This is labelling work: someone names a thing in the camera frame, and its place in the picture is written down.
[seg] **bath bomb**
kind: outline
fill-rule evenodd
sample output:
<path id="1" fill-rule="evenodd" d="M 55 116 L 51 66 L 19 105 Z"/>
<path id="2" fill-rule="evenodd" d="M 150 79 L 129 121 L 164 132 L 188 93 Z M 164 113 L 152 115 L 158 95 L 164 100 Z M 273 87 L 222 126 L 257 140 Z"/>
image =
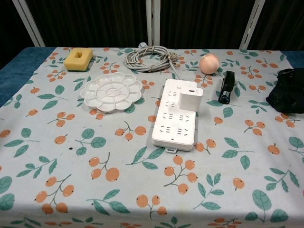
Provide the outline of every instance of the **bath bomb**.
<path id="1" fill-rule="evenodd" d="M 211 75 L 217 71 L 219 59 L 214 54 L 206 54 L 200 59 L 199 67 L 204 74 Z"/>

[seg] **black plastic bag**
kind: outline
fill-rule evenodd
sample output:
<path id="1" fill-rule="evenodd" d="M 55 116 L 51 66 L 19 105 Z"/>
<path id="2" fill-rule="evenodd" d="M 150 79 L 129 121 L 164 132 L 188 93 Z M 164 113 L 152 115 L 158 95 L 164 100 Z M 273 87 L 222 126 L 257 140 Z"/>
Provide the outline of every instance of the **black plastic bag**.
<path id="1" fill-rule="evenodd" d="M 278 112 L 304 113 L 304 68 L 280 71 L 266 100 Z"/>

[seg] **yellow sponge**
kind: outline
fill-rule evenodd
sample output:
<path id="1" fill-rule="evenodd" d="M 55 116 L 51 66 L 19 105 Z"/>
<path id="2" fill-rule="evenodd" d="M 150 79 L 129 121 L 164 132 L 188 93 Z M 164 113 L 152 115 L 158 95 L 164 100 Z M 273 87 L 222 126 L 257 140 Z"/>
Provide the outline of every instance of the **yellow sponge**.
<path id="1" fill-rule="evenodd" d="M 71 51 L 63 64 L 67 70 L 85 71 L 92 57 L 92 49 L 76 47 Z"/>

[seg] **power strip switch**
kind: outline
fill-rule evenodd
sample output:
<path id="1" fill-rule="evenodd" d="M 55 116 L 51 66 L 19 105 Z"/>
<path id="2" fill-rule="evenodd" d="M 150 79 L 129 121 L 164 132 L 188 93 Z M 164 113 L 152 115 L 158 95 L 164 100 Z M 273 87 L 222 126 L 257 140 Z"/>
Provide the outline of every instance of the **power strip switch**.
<path id="1" fill-rule="evenodd" d="M 203 90 L 196 82 L 168 79 L 157 112 L 152 143 L 167 152 L 190 151 L 194 145 L 195 111 Z"/>

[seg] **power cord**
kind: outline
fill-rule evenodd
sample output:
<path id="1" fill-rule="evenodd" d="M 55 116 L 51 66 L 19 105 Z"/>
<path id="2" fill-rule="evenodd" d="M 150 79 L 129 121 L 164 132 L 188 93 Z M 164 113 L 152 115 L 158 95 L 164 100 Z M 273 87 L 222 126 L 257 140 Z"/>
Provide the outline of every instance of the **power cord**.
<path id="1" fill-rule="evenodd" d="M 158 54 L 161 56 L 160 63 L 151 66 L 146 66 L 144 63 L 141 63 L 139 61 L 141 57 L 152 54 Z M 167 48 L 163 46 L 147 46 L 139 50 L 134 50 L 133 52 L 130 52 L 125 59 L 129 69 L 140 72 L 153 72 L 171 67 L 176 77 L 180 80 L 179 74 L 177 73 L 174 67 L 178 60 L 177 54 L 174 52 L 171 53 Z"/>

